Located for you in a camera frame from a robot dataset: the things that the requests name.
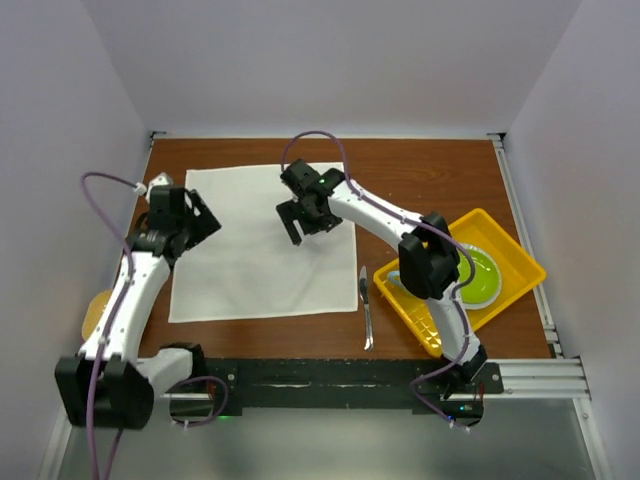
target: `knife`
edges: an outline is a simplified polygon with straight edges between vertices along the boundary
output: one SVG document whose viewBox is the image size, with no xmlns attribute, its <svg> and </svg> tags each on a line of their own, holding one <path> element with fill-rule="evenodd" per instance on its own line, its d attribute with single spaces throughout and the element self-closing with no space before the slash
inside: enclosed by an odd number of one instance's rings
<svg viewBox="0 0 640 480">
<path fill-rule="evenodd" d="M 371 327 L 371 310 L 369 309 L 369 294 L 367 292 L 367 267 L 360 269 L 360 278 L 358 280 L 358 290 L 360 291 L 360 299 L 364 304 L 364 320 L 365 320 L 365 342 L 364 349 L 367 352 L 373 350 L 373 328 Z"/>
</svg>

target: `yellow plastic bin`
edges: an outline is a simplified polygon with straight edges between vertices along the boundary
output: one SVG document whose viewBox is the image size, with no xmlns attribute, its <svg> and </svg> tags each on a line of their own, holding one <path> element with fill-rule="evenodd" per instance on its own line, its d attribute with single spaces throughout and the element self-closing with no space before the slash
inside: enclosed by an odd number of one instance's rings
<svg viewBox="0 0 640 480">
<path fill-rule="evenodd" d="M 468 310 L 474 331 L 541 283 L 547 272 L 481 208 L 476 208 L 449 226 L 451 235 L 461 243 L 480 247 L 498 264 L 502 274 L 502 290 L 486 308 Z M 398 259 L 376 271 L 374 283 L 391 303 L 429 355 L 442 355 L 440 337 L 424 300 L 414 297 L 387 280 L 387 274 L 398 269 Z"/>
</svg>

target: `wooden table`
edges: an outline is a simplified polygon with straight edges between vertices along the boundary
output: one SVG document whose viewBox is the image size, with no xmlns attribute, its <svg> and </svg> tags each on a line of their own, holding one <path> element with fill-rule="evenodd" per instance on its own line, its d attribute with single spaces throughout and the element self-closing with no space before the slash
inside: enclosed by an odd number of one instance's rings
<svg viewBox="0 0 640 480">
<path fill-rule="evenodd" d="M 286 140 L 281 139 L 157 140 L 145 183 L 161 172 L 184 184 L 187 169 L 279 163 L 285 144 Z M 449 223 L 481 207 L 517 238 L 491 142 L 349 139 L 344 140 L 344 145 L 353 177 L 376 195 L 424 214 L 438 211 Z M 304 139 L 290 152 L 289 160 L 296 158 L 335 161 L 339 156 L 329 140 Z M 145 209 L 146 203 L 140 201 L 134 218 Z M 366 265 L 369 272 L 394 258 L 394 252 L 382 240 L 359 227 L 356 238 L 358 265 Z M 151 312 L 140 347 L 141 356 L 154 355 L 167 343 L 190 341 L 201 344 L 210 357 L 428 357 L 373 283 L 369 296 L 375 349 L 371 353 L 363 350 L 361 305 L 351 313 L 170 324 L 167 318 L 171 283 L 171 280 L 166 283 Z M 489 322 L 478 336 L 493 358 L 550 356 L 532 293 Z"/>
</svg>

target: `white wall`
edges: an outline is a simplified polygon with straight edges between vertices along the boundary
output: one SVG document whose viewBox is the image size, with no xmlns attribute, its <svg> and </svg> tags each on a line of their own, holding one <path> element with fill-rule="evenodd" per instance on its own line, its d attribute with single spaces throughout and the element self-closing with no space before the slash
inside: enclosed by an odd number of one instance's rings
<svg viewBox="0 0 640 480">
<path fill-rule="evenodd" d="M 620 478 L 638 478 L 640 3 L 584 0 L 507 135 L 549 301 Z"/>
<path fill-rule="evenodd" d="M 60 406 L 55 363 L 113 279 L 117 247 L 79 177 L 139 177 L 144 132 L 79 0 L 0 2 L 0 478 L 37 475 Z M 97 186 L 124 226 L 133 198 Z"/>
<path fill-rule="evenodd" d="M 84 0 L 149 128 L 484 135 L 579 0 Z"/>
</svg>

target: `white placemat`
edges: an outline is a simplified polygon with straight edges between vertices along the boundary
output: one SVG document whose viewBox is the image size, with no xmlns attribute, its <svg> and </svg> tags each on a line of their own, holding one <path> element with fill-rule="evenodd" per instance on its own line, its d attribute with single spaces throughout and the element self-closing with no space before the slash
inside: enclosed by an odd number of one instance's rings
<svg viewBox="0 0 640 480">
<path fill-rule="evenodd" d="M 312 166 L 323 173 L 338 163 Z M 355 311 L 355 227 L 291 243 L 276 205 L 291 198 L 279 165 L 187 171 L 222 229 L 176 263 L 169 322 Z"/>
</svg>

